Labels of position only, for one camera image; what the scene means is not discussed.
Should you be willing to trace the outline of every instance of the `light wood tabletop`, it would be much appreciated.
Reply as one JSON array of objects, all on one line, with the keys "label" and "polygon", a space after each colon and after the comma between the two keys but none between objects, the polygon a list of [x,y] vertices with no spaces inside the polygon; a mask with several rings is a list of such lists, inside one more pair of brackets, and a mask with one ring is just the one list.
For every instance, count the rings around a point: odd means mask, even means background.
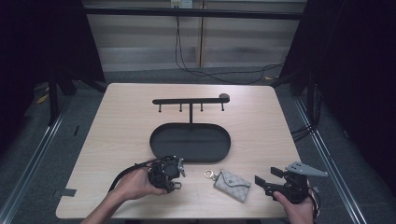
[{"label": "light wood tabletop", "polygon": [[[129,201],[115,218],[266,218],[285,217],[283,207],[265,196],[254,184],[254,175],[267,182],[284,184],[285,179],[270,174],[270,167],[284,168],[299,155],[290,135],[276,93],[271,87],[191,84],[111,84],[97,111],[87,139],[79,154],[67,189],[74,197],[63,196],[56,215],[59,218],[84,218],[106,196],[116,175],[135,163],[153,158],[149,145],[151,133],[168,122],[189,122],[185,105],[152,103],[154,99],[216,98],[230,95],[230,103],[194,105],[194,123],[214,123],[231,136],[228,156],[216,163],[185,163],[182,183],[163,196],[149,195]],[[205,170],[216,174],[224,169],[251,183],[244,203],[213,188]]]}]

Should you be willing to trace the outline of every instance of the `wallet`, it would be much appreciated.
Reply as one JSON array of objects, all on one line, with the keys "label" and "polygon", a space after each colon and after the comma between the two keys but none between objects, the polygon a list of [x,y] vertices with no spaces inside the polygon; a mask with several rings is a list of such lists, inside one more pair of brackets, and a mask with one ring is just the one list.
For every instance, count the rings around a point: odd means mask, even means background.
[{"label": "wallet", "polygon": [[229,194],[241,203],[243,203],[248,196],[251,184],[230,172],[221,170],[216,176],[215,181],[216,182],[213,185],[215,189]]}]

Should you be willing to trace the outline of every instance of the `electrical outlet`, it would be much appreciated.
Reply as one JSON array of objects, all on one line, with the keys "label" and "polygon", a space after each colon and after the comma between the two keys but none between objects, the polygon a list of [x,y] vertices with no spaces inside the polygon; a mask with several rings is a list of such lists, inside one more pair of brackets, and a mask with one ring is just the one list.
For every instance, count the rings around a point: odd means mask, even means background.
[{"label": "electrical outlet", "polygon": [[192,0],[181,0],[182,8],[192,8]]},{"label": "electrical outlet", "polygon": [[181,0],[171,0],[171,8],[181,8]]}]

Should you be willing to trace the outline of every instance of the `oval tray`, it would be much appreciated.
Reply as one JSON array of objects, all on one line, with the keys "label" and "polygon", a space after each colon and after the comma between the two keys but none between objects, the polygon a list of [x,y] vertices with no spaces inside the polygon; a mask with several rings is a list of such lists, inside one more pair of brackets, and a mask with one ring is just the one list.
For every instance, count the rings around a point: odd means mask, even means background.
[{"label": "oval tray", "polygon": [[157,157],[176,156],[184,162],[216,162],[231,147],[228,132],[209,123],[165,123],[151,134],[152,153]]}]

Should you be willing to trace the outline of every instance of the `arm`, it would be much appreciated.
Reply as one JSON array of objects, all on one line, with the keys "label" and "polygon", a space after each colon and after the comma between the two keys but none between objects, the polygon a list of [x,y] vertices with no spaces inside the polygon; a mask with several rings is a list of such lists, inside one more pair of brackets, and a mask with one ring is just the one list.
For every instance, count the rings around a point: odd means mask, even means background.
[{"label": "arm", "polygon": [[119,207],[128,200],[143,198],[148,194],[164,195],[165,189],[156,189],[148,179],[149,168],[140,168],[125,175],[102,202],[81,222],[99,224],[108,222]]},{"label": "arm", "polygon": [[274,192],[277,201],[285,208],[290,224],[313,224],[314,205],[310,198],[306,198],[302,203],[292,204],[280,192]]}]

